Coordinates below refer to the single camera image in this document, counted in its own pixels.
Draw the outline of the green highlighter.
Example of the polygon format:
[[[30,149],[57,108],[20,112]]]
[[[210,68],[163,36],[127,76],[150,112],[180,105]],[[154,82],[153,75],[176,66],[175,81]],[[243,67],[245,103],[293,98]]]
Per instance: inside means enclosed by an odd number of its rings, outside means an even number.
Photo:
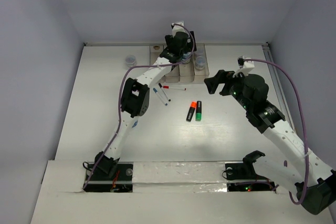
[[[202,120],[202,102],[197,101],[195,121],[201,121],[201,120]]]

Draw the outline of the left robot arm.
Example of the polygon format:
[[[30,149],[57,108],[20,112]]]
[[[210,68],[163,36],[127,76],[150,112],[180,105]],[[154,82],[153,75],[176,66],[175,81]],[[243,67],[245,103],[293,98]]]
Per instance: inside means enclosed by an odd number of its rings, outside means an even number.
[[[150,90],[166,74],[185,61],[184,55],[190,58],[196,50],[193,31],[183,29],[174,35],[165,36],[166,47],[150,66],[135,66],[146,71],[136,78],[123,77],[118,97],[118,125],[106,144],[106,147],[96,155],[90,175],[101,175],[111,179],[117,171],[117,163],[130,130],[149,108]]]

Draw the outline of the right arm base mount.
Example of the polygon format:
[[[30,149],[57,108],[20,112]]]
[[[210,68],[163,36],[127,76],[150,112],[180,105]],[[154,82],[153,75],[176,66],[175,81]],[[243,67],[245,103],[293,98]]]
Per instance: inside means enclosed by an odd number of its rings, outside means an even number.
[[[226,163],[222,177],[229,192],[275,191],[276,185],[266,177],[257,175],[243,162]]]

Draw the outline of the blue cleaning gel jar back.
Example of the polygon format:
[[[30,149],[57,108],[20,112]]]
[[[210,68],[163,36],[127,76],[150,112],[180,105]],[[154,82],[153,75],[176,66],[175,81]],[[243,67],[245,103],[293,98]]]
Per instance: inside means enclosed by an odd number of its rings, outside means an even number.
[[[192,52],[188,52],[188,53],[183,54],[182,64],[188,64],[191,61],[192,56],[193,56]]]

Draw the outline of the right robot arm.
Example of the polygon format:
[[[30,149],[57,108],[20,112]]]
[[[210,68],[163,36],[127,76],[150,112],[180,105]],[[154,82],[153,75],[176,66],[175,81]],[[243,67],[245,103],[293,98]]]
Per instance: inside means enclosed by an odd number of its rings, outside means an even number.
[[[335,202],[335,169],[320,159],[294,132],[282,112],[267,100],[269,86],[257,74],[220,70],[204,80],[209,94],[223,84],[220,95],[231,95],[246,111],[248,122],[269,139],[292,164],[293,169],[272,162],[261,151],[243,158],[241,171],[248,178],[269,178],[300,201],[309,213],[318,215]]]

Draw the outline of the orange highlighter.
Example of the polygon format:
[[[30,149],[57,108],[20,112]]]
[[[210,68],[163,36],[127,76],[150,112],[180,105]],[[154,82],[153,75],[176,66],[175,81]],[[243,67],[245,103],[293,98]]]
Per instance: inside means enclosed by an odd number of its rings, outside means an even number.
[[[187,113],[187,117],[186,117],[187,122],[190,122],[192,120],[196,107],[197,107],[197,102],[193,101]]]

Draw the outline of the blue cleaning gel jar front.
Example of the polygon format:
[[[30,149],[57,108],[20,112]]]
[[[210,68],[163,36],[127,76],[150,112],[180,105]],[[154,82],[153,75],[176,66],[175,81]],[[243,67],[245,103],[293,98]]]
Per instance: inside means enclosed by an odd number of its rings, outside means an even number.
[[[134,124],[132,125],[132,128],[137,126],[138,121],[139,121],[139,120],[136,120],[136,121],[134,122]]]

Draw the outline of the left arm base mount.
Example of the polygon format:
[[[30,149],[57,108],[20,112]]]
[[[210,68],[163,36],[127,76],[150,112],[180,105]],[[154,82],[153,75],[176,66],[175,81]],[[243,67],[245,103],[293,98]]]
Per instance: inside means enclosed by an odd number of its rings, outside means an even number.
[[[89,193],[131,193],[132,178],[133,163],[118,163],[117,170],[111,177],[96,168],[83,190]]]

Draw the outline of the blue cleaning gel jar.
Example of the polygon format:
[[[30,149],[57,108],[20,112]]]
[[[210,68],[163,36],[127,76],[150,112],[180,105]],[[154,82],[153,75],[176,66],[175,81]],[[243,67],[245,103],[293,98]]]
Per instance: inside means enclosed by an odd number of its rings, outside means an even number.
[[[136,120],[136,121],[134,122],[134,124],[132,125],[132,128],[137,126],[138,121],[139,121],[139,120]]]
[[[191,61],[192,56],[193,56],[192,52],[188,52],[188,53],[183,54],[182,64],[188,64]]]

